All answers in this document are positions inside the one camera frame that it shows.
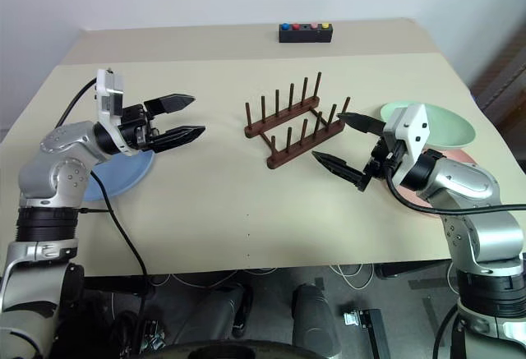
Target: beige table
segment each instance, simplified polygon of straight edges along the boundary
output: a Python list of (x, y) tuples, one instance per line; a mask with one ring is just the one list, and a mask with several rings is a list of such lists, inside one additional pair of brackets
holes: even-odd
[[(438, 104), (466, 117), (477, 139), (466, 151), (501, 184), (505, 203), (525, 202), (526, 177), (468, 89), (411, 21), (335, 24), (331, 44), (278, 44), (275, 25), (101, 31), (85, 34), (46, 80), (0, 148), (2, 262), (15, 236), (16, 176), (71, 97), (110, 67), (124, 75), (125, 105), (172, 92), (193, 94), (161, 130), (206, 125), (194, 143), (155, 157), (145, 179), (113, 199), (152, 274), (218, 269), (432, 260), (449, 256), (439, 219), (405, 209), (373, 181), (365, 193), (310, 154), (274, 171), (268, 149), (248, 140), (244, 102), (323, 72), (321, 109), (352, 97), (349, 110), (378, 115), (387, 102)], [(69, 122), (95, 120), (91, 91)], [(293, 122), (298, 137), (301, 118)], [(283, 144), (287, 126), (272, 131)], [(350, 128), (316, 149), (361, 168), (376, 137)], [(86, 204), (103, 206), (102, 203)], [(526, 213), (514, 213), (526, 227)], [(75, 261), (88, 275), (139, 274), (107, 215), (80, 216)]]

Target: green plate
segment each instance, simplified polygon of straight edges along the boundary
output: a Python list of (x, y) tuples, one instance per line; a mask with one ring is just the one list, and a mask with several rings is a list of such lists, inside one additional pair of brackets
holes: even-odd
[[(398, 107), (408, 107), (418, 102), (393, 102), (385, 104), (381, 110), (381, 119), (384, 122), (390, 118)], [(426, 105), (427, 119), (429, 120), (429, 138), (426, 145), (439, 150), (452, 150), (463, 148), (475, 140), (475, 129), (460, 115), (433, 104)]]

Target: blue plate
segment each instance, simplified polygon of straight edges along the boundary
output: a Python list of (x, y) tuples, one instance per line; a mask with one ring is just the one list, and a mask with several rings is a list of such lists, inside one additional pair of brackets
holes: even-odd
[[(139, 154), (126, 156), (116, 154), (108, 162), (98, 164), (93, 171), (104, 184), (109, 197), (121, 195), (135, 186), (150, 170), (154, 160), (154, 151), (140, 151)], [(102, 200), (102, 192), (93, 177), (84, 193), (85, 201)]]

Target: white wall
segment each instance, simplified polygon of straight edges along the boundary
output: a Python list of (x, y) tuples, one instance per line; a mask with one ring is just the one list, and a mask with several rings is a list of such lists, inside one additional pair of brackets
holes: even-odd
[(0, 0), (0, 10), (3, 129), (81, 29), (411, 17), (469, 83), (526, 18), (526, 0)]

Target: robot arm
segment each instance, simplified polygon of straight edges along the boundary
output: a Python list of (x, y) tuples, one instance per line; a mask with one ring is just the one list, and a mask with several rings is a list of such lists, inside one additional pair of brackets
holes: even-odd
[[(354, 129), (380, 136), (363, 172), (332, 155), (313, 153), (327, 169), (353, 183), (358, 190), (365, 191), (372, 177), (387, 178), (392, 191), (401, 184), (416, 191), (436, 209), (476, 209), (501, 204), (498, 183), (486, 170), (447, 159), (434, 150), (420, 154), (429, 135), (422, 104), (395, 110), (386, 124), (356, 113), (339, 117)], [(444, 213), (441, 220), (451, 259), (458, 270), (464, 354), (497, 357), (497, 352), (500, 358), (524, 357), (523, 230), (507, 211)]]
[(172, 94), (122, 108), (122, 80), (97, 75), (99, 122), (55, 128), (21, 170), (16, 240), (9, 244), (0, 285), (0, 358), (46, 357), (61, 306), (79, 297), (83, 269), (75, 228), (91, 169), (123, 152), (162, 152), (194, 141), (204, 127), (178, 127), (163, 135), (155, 115), (186, 107), (194, 98)]

